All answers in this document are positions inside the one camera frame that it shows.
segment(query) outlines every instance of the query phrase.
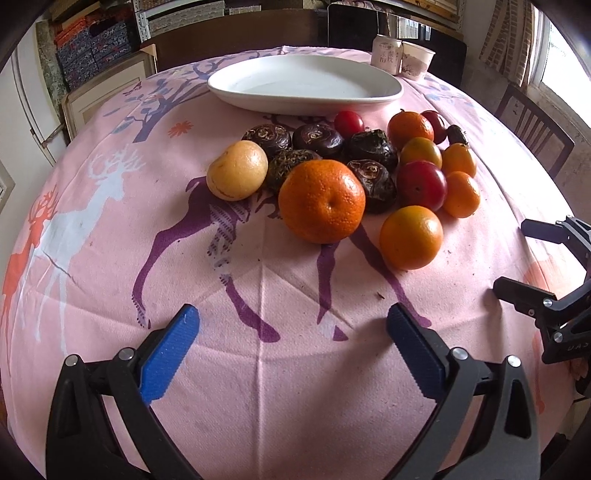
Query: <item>paper cup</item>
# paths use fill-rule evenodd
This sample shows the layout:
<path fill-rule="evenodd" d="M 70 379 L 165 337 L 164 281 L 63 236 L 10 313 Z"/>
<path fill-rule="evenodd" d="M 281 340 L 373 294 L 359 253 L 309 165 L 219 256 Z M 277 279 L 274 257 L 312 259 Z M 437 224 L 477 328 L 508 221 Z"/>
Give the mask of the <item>paper cup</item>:
<path fill-rule="evenodd" d="M 396 38 L 378 35 L 374 39 L 370 65 L 391 75 L 400 73 L 402 42 Z"/>
<path fill-rule="evenodd" d="M 403 41 L 400 75 L 410 80 L 422 80 L 434 55 L 433 50 Z"/>

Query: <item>white oval dish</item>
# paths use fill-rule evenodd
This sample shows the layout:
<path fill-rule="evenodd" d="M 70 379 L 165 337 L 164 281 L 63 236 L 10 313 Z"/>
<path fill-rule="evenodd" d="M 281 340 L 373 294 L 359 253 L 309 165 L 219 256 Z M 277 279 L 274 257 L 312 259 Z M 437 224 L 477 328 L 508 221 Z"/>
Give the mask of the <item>white oval dish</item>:
<path fill-rule="evenodd" d="M 319 55 L 278 55 L 228 65 L 209 89 L 231 105 L 280 115 L 331 115 L 376 110 L 402 96 L 400 82 L 358 61 Z"/>

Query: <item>pink tablecloth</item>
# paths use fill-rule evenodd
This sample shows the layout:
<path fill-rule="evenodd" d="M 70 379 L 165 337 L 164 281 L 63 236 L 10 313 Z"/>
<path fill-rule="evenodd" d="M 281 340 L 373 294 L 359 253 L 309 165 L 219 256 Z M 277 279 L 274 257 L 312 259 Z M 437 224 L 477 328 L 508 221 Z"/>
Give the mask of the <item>pink tablecloth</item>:
<path fill-rule="evenodd" d="M 491 114 L 427 75 L 367 115 L 384 129 L 400 108 L 436 109 L 461 125 L 479 157 L 482 205 L 442 215 L 443 247 L 428 267 L 392 273 L 376 248 L 384 216 L 337 245 L 294 237 L 268 194 L 215 199 L 209 163 L 250 127 L 321 119 L 276 117 L 222 103 L 206 80 L 240 60 L 352 50 L 283 47 L 162 72 L 115 96 L 74 140 L 26 221 L 4 285 L 0 368 L 9 422 L 44 471 L 51 397 L 64 356 L 85 361 L 137 346 L 183 303 L 201 331 L 161 400 L 152 404 L 208 480 L 382 478 L 434 407 L 384 329 L 396 301 L 450 346 L 479 359 L 523 360 L 540 442 L 573 399 L 568 365 L 540 362 L 533 321 L 491 292 L 505 275 L 563 294 L 583 271 L 561 246 L 526 241 L 526 217 L 570 209 L 528 150 Z M 142 465 L 115 421 L 124 450 Z"/>

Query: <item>screw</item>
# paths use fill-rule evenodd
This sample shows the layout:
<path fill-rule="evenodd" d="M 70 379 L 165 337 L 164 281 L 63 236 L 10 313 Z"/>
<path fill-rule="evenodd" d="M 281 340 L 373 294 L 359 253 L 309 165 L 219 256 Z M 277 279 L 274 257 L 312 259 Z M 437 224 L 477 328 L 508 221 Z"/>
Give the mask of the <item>screw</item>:
<path fill-rule="evenodd" d="M 520 366 L 520 365 L 521 365 L 521 360 L 520 360 L 520 358 L 519 358 L 518 356 L 515 356 L 515 355 L 509 355 L 509 356 L 507 357 L 507 363 L 508 363 L 510 366 L 517 368 L 518 366 Z"/>
<path fill-rule="evenodd" d="M 73 367 L 78 363 L 78 355 L 69 355 L 64 363 L 67 367 Z"/>
<path fill-rule="evenodd" d="M 135 351 L 132 348 L 123 348 L 119 350 L 119 359 L 123 360 L 124 362 L 131 360 L 135 355 Z"/>
<path fill-rule="evenodd" d="M 454 348 L 452 350 L 452 355 L 454 358 L 458 360 L 465 360 L 468 358 L 468 352 L 466 352 L 463 348 Z"/>

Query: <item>can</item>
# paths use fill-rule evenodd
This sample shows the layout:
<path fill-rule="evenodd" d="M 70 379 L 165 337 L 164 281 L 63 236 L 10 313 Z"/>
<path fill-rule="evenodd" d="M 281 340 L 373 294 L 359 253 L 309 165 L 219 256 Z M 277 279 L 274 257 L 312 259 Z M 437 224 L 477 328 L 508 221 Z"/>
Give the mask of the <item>can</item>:
<path fill-rule="evenodd" d="M 400 73 L 402 63 L 402 41 L 385 35 L 374 38 L 370 65 L 392 75 Z"/>

